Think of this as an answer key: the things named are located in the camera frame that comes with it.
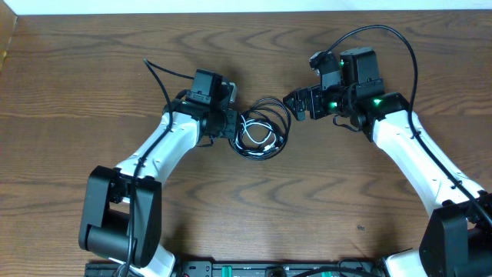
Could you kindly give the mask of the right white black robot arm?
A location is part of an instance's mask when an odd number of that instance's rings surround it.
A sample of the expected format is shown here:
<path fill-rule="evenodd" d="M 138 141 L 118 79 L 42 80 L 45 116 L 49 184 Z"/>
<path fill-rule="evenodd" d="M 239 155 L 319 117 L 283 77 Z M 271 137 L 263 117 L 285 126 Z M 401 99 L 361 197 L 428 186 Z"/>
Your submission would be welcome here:
<path fill-rule="evenodd" d="M 283 102 L 293 116 L 349 118 L 386 152 L 412 185 L 430 220 L 417 249 L 384 259 L 389 276 L 489 276 L 491 194 L 464 175 L 410 112 L 403 95 L 386 93 L 372 48 L 310 58 L 318 85 L 298 88 Z"/>

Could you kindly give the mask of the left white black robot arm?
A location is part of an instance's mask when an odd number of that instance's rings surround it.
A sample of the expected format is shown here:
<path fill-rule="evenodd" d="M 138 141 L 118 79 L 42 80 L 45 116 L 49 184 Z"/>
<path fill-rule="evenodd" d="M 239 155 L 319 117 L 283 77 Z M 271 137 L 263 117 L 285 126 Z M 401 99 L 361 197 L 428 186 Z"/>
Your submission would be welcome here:
<path fill-rule="evenodd" d="M 237 86 L 199 69 L 190 89 L 167 100 L 161 121 L 142 146 L 113 168 L 89 175 L 78 244 L 112 264 L 87 265 L 87 276 L 170 276 L 175 256 L 160 243 L 162 188 L 202 137 L 232 139 Z"/>

